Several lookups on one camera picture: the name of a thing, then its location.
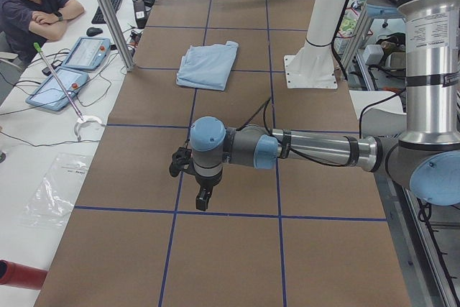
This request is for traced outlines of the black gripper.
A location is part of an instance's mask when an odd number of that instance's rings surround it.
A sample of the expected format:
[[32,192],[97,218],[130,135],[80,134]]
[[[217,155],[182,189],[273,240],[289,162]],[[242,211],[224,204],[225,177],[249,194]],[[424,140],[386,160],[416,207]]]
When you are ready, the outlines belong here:
[[195,207],[199,211],[207,211],[209,201],[211,200],[213,187],[221,182],[222,174],[214,176],[196,175],[195,180],[200,186],[200,190],[195,198]]

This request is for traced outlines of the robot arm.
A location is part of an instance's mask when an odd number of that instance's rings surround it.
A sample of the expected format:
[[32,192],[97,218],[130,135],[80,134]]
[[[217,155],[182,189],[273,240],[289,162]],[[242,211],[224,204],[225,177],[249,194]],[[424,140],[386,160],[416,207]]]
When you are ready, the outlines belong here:
[[333,70],[331,37],[347,1],[315,0],[304,46],[285,57],[287,87],[276,95],[281,118],[273,129],[195,117],[184,171],[200,186],[199,210],[207,209],[224,164],[272,169],[280,159],[360,167],[429,203],[459,202],[459,0],[367,0],[371,17],[405,21],[405,128],[384,139],[353,137],[357,119],[348,86]]

